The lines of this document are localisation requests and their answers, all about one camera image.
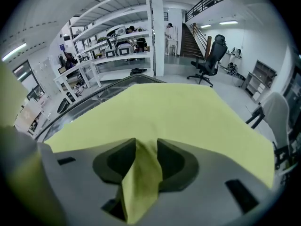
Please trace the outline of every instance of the shelf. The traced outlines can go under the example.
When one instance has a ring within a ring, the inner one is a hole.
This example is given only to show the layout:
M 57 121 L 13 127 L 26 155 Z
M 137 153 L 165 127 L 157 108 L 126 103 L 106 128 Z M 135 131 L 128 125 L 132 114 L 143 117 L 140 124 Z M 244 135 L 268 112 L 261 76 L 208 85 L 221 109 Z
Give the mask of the shelf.
M 131 6 L 146 4 L 146 0 L 105 0 L 83 13 L 70 27 L 87 26 L 95 20 Z
M 147 20 L 147 6 L 139 5 L 104 16 L 97 24 L 80 33 L 74 40 L 85 40 L 97 35 L 100 32 L 122 24 L 128 24 Z
M 149 31 L 134 32 L 134 33 L 129 33 L 129 34 L 124 34 L 124 35 L 118 36 L 118 41 L 124 41 L 124 40 L 127 40 L 127 39 L 145 38 L 145 37 L 148 37 L 148 36 L 149 36 Z M 107 40 L 105 40 L 103 42 L 100 42 L 100 43 L 97 43 L 97 44 L 81 51 L 79 54 L 84 54 L 84 53 L 90 52 L 90 51 L 92 51 L 94 49 L 97 49 L 99 47 L 105 48 L 106 44 L 107 44 Z
M 150 58 L 151 52 L 144 52 L 144 53 L 134 53 L 132 55 L 124 55 L 124 56 L 117 56 L 113 58 L 99 58 L 95 60 L 91 60 L 95 65 L 106 63 L 106 62 L 112 62 L 117 60 L 123 60 L 123 59 L 130 59 L 130 58 Z
M 130 73 L 131 73 L 131 69 L 115 70 L 115 71 L 99 73 L 98 78 L 100 81 L 121 80 L 121 79 L 129 76 Z M 147 71 L 143 72 L 142 74 L 148 75 L 150 77 L 153 77 L 153 75 L 154 75 L 153 71 L 151 71 L 151 68 L 147 68 Z

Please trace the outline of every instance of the office chair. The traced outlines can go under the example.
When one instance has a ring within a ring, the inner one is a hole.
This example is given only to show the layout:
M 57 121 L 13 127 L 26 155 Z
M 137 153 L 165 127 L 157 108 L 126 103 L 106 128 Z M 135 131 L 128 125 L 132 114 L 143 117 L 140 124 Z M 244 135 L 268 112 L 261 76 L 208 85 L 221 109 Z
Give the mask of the office chair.
M 206 62 L 198 63 L 198 59 L 201 57 L 197 55 L 195 55 L 197 57 L 197 61 L 191 62 L 193 66 L 199 69 L 200 74 L 190 75 L 187 77 L 187 79 L 189 80 L 190 77 L 199 78 L 198 84 L 200 84 L 202 80 L 205 80 L 208 84 L 210 84 L 210 87 L 213 87 L 213 84 L 210 82 L 209 78 L 204 77 L 204 75 L 214 76 L 217 74 L 218 65 L 217 68 L 215 68 L 215 66 L 216 63 L 218 63 L 225 55 L 228 48 L 226 45 L 225 37 L 220 34 L 216 35 L 212 44 L 210 55 L 208 56 Z
M 249 124 L 255 118 L 258 119 L 251 126 L 256 128 L 258 124 L 264 120 L 272 129 L 275 136 L 276 144 L 274 144 L 276 163 L 275 168 L 278 169 L 280 164 L 285 160 L 289 160 L 292 156 L 292 146 L 289 144 L 287 127 L 288 127 L 289 107 L 286 99 L 279 93 L 273 92 L 268 98 L 255 109 L 250 119 L 246 121 Z

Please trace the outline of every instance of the yellow-green fabric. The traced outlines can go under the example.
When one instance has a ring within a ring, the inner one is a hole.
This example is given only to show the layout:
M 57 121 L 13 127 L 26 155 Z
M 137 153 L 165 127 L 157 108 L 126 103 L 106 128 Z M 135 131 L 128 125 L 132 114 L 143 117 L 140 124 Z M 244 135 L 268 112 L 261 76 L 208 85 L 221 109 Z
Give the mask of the yellow-green fabric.
M 0 62 L 0 85 L 0 126 L 13 126 L 28 91 L 2 62 Z
M 162 180 L 157 161 L 158 138 L 224 154 L 272 187 L 271 142 L 246 125 L 207 86 L 131 86 L 65 125 L 46 143 L 56 153 L 132 137 L 138 140 L 136 159 L 122 181 L 129 224 L 139 220 L 158 197 Z

